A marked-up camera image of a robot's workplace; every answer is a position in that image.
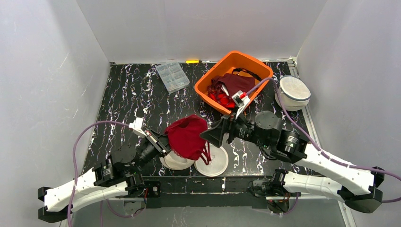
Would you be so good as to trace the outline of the crimson red bra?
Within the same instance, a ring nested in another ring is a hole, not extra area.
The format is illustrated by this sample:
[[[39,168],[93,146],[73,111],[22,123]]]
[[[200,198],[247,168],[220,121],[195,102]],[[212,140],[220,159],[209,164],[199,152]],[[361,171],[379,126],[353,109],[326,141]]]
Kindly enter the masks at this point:
[[[207,129],[206,120],[193,114],[170,124],[164,130],[164,134],[177,155],[194,161],[202,159],[204,164],[209,165],[211,163],[210,144],[200,137],[200,134]]]

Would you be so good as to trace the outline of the dark maroon bra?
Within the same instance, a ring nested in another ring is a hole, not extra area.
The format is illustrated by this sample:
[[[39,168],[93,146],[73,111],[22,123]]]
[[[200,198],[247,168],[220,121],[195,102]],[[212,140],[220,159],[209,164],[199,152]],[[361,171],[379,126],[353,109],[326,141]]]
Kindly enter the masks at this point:
[[[228,96],[231,97],[238,91],[249,91],[255,86],[255,79],[230,73],[226,73],[223,76],[215,76],[211,80],[211,85],[208,86],[208,92],[216,94],[217,92],[222,91],[221,87],[223,85],[228,91]]]

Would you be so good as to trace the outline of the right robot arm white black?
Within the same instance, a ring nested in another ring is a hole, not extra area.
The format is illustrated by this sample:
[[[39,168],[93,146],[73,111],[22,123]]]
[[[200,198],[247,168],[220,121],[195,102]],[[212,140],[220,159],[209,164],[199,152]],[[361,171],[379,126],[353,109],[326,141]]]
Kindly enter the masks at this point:
[[[273,159],[319,173],[319,176],[300,175],[277,169],[269,180],[252,182],[249,190],[256,196],[308,193],[336,199],[362,213],[372,213],[383,203],[383,193],[378,189],[384,180],[380,168],[358,170],[351,163],[318,151],[304,135],[286,130],[284,121],[273,112],[260,112],[252,122],[243,115],[237,118],[225,115],[200,137],[220,147],[225,134],[228,142],[235,138],[251,142],[261,152],[268,150]]]

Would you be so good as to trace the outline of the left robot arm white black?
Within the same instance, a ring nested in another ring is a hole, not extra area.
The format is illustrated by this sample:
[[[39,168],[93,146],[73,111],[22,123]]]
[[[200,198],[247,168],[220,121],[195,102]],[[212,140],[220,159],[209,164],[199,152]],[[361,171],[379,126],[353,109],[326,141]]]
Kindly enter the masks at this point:
[[[110,198],[157,198],[161,194],[159,181],[145,181],[144,166],[156,157],[164,157],[172,149],[166,135],[146,130],[137,146],[125,142],[104,161],[61,186],[41,187],[38,199],[44,206],[38,209],[38,219],[55,223],[90,204]]]

